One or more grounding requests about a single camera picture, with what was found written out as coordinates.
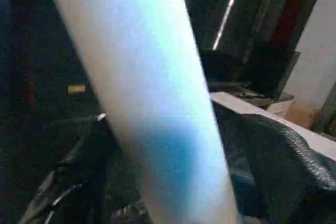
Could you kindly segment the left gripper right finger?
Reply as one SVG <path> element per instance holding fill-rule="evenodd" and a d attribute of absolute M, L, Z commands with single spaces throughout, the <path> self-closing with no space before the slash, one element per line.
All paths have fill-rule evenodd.
<path fill-rule="evenodd" d="M 335 223 L 335 161 L 262 115 L 220 113 L 217 122 L 242 215 L 264 223 Z"/>

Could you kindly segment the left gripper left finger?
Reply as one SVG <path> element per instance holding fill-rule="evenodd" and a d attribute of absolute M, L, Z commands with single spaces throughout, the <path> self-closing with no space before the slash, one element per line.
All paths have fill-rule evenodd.
<path fill-rule="evenodd" d="M 105 115 L 50 171 L 21 223 L 150 223 L 133 171 Z"/>

